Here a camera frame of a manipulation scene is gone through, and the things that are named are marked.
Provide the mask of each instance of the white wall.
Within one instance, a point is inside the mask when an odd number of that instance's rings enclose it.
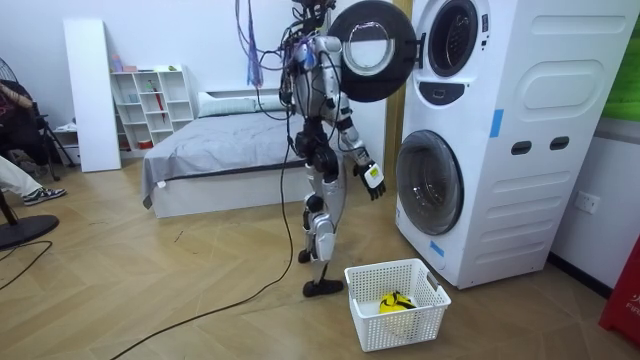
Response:
[[[640,235],[640,145],[594,137],[551,251],[614,287]],[[577,191],[600,197],[591,215]]]
[[[188,66],[200,91],[240,88],[247,60],[236,35],[234,0],[22,0],[1,1],[0,57],[32,93],[54,125],[73,118],[62,20],[97,17],[105,22],[110,50],[132,65]],[[357,0],[339,0],[343,9]],[[246,0],[241,0],[246,7]],[[278,45],[292,21],[291,0],[253,0],[256,42]],[[265,87],[279,74],[265,73]],[[353,106],[354,121],[382,162],[386,102]]]

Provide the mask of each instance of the blue tape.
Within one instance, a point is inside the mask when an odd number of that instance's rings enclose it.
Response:
[[[438,253],[438,255],[444,257],[444,250],[442,250],[438,245],[436,245],[436,243],[433,242],[433,240],[431,241],[431,244],[429,245],[430,248],[432,248],[435,252]]]
[[[500,135],[500,125],[502,125],[502,115],[504,114],[504,109],[496,109],[493,112],[493,122],[491,123],[491,132],[489,133],[489,137],[498,137]]]

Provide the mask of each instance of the wooden floor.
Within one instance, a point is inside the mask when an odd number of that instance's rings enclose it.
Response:
[[[65,198],[20,216],[61,220],[53,248],[0,292],[0,359],[98,360],[155,330],[241,300],[277,278],[289,244],[280,208],[157,220],[139,196],[140,163],[123,171],[69,172]],[[329,273],[347,266],[415,257],[393,223],[395,197],[371,203],[350,192]],[[287,205],[296,251],[300,204]],[[0,262],[0,285],[41,250]],[[126,359],[640,359],[640,350],[597,325],[604,300],[551,265],[544,271],[465,291],[437,340],[363,353],[346,292],[305,299],[309,266],[238,308],[143,344]]]

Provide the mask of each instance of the gray bedsheet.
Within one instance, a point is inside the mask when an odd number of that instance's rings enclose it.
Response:
[[[283,118],[284,113],[274,113]],[[291,118],[291,134],[302,118]],[[151,207],[157,183],[181,176],[281,164],[287,149],[286,121],[262,113],[197,119],[156,145],[144,157],[142,200]],[[288,162],[300,158],[289,152]]]

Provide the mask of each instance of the power outlet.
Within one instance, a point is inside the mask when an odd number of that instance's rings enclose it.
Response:
[[[573,205],[578,209],[593,215],[596,213],[599,203],[599,197],[587,194],[586,192],[578,191],[578,194],[576,195],[576,201],[573,203]]]

